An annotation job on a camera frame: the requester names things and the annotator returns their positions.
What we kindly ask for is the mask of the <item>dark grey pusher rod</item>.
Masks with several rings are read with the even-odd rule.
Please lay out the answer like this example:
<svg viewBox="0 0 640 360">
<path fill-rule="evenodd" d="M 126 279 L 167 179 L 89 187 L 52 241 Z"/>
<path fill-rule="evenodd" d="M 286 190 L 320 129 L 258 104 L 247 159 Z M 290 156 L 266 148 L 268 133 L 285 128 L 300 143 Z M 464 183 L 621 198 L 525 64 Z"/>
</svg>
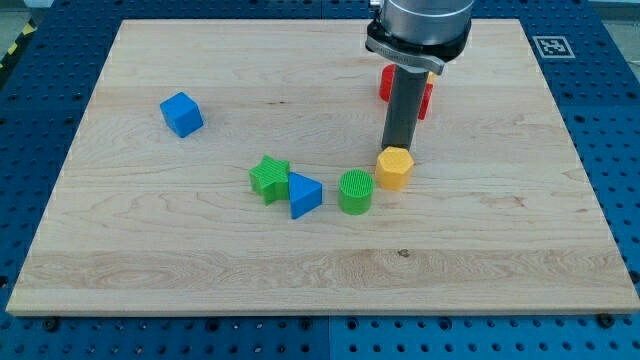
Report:
<svg viewBox="0 0 640 360">
<path fill-rule="evenodd" d="M 382 149 L 410 149 L 427 79 L 427 72 L 412 72 L 402 66 L 395 66 L 381 141 Z"/>
</svg>

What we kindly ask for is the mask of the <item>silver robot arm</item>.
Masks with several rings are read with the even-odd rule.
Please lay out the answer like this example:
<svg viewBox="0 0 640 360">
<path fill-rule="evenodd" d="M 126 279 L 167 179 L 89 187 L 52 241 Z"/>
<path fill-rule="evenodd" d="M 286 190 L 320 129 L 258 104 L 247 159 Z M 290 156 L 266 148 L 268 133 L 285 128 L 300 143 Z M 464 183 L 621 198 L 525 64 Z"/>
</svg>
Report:
<svg viewBox="0 0 640 360">
<path fill-rule="evenodd" d="M 411 147 L 428 75 L 464 50 L 473 0 L 382 0 L 365 48 L 395 64 L 381 147 Z"/>
</svg>

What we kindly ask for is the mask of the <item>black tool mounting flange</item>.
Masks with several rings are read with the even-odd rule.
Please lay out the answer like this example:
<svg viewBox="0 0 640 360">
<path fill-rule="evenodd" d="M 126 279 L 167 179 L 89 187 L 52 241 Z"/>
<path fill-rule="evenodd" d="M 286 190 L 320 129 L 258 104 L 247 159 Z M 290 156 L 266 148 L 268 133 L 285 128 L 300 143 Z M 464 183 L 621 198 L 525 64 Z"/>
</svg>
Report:
<svg viewBox="0 0 640 360">
<path fill-rule="evenodd" d="M 471 30 L 471 21 L 453 40 L 436 44 L 414 44 L 388 33 L 378 20 L 367 26 L 365 48 L 412 72 L 433 72 L 440 75 L 445 65 L 456 59 L 464 50 Z"/>
</svg>

